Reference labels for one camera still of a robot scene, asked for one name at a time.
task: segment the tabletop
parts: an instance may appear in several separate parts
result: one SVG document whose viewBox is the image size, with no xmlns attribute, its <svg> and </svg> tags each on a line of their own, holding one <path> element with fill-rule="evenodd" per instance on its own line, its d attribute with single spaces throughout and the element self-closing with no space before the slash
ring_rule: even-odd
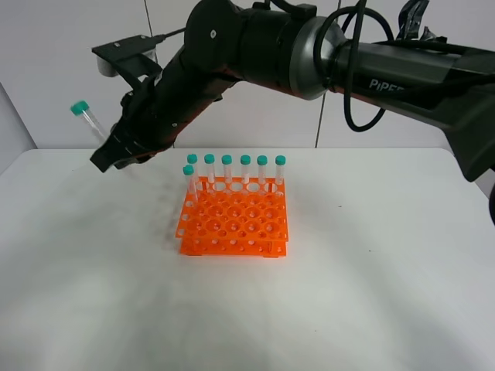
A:
<svg viewBox="0 0 495 371">
<path fill-rule="evenodd" d="M 286 156 L 287 257 L 178 254 L 192 152 L 271 176 Z M 447 151 L 174 149 L 105 174 L 90 154 L 0 176 L 1 369 L 495 368 L 495 228 Z"/>
</svg>

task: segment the test tube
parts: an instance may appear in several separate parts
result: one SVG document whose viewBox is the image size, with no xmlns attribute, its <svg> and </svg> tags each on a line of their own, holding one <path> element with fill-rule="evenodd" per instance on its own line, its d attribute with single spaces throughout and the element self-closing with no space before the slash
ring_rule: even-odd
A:
<svg viewBox="0 0 495 371">
<path fill-rule="evenodd" d="M 275 159 L 275 164 L 277 165 L 275 184 L 281 185 L 284 182 L 285 156 L 277 156 Z"/>
<path fill-rule="evenodd" d="M 82 118 L 83 121 L 90 127 L 91 132 L 99 141 L 100 145 L 106 142 L 108 133 L 105 129 L 103 129 L 101 124 L 93 115 L 93 112 L 91 112 L 90 110 L 89 104 L 85 100 L 75 103 L 70 108 L 70 110 L 75 116 Z"/>
<path fill-rule="evenodd" d="M 232 156 L 223 156 L 222 164 L 224 164 L 225 184 L 230 184 L 232 183 Z"/>
<path fill-rule="evenodd" d="M 213 185 L 215 184 L 215 156 L 212 154 L 204 156 L 204 161 L 207 164 L 207 174 L 208 182 Z"/>
<path fill-rule="evenodd" d="M 194 182 L 198 183 L 200 181 L 198 173 L 198 156 L 191 154 L 187 155 L 187 163 L 194 168 Z"/>
<path fill-rule="evenodd" d="M 249 183 L 249 165 L 251 164 L 251 157 L 248 155 L 241 156 L 241 173 L 242 182 L 244 184 Z"/>
<path fill-rule="evenodd" d="M 187 181 L 187 192 L 193 196 L 195 203 L 198 202 L 198 194 L 196 191 L 196 183 L 194 182 L 194 167 L 192 165 L 184 166 L 184 175 Z"/>
<path fill-rule="evenodd" d="M 268 159 L 266 156 L 258 156 L 258 183 L 260 186 L 266 183 L 266 165 Z"/>
</svg>

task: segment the teal cap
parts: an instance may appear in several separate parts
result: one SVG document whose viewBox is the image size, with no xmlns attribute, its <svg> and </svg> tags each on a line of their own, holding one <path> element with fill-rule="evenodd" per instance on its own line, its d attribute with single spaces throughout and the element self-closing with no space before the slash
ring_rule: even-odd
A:
<svg viewBox="0 0 495 371">
<path fill-rule="evenodd" d="M 194 167 L 191 165 L 184 166 L 184 175 L 192 175 L 194 174 Z"/>
<path fill-rule="evenodd" d="M 232 156 L 231 155 L 222 156 L 222 164 L 230 165 L 231 163 L 232 163 Z"/>
<path fill-rule="evenodd" d="M 266 165 L 268 164 L 268 159 L 266 156 L 258 156 L 258 165 Z"/>
<path fill-rule="evenodd" d="M 241 164 L 242 165 L 251 164 L 251 157 L 249 157 L 248 155 L 241 156 Z"/>
<path fill-rule="evenodd" d="M 212 154 L 206 155 L 204 156 L 204 161 L 207 164 L 213 164 L 215 162 L 215 156 L 213 156 Z"/>
<path fill-rule="evenodd" d="M 192 154 L 192 155 L 187 155 L 187 163 L 188 164 L 196 164 L 198 162 L 198 156 Z"/>
<path fill-rule="evenodd" d="M 90 106 L 85 100 L 82 100 L 81 102 L 77 102 L 75 105 L 73 105 L 70 108 L 70 110 L 75 116 L 81 116 L 85 111 L 89 109 Z"/>
<path fill-rule="evenodd" d="M 285 165 L 285 156 L 277 156 L 275 159 L 275 164 L 277 165 Z"/>
</svg>

